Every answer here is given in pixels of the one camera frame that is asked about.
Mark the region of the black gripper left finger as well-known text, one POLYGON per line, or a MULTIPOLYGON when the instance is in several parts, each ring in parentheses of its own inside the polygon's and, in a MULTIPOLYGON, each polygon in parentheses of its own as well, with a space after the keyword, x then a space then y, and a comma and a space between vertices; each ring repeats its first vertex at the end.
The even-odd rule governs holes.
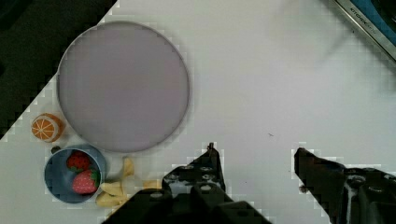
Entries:
POLYGON ((102 224, 271 224, 225 192, 213 144, 190 164, 165 175, 159 189, 142 189, 102 224))

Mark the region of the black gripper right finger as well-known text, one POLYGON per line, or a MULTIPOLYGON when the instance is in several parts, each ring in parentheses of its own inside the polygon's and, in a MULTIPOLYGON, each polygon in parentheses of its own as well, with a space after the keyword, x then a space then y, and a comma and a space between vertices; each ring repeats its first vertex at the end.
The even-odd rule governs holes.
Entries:
POLYGON ((395 176, 375 168, 347 168, 300 147, 295 174, 332 224, 396 224, 395 176))

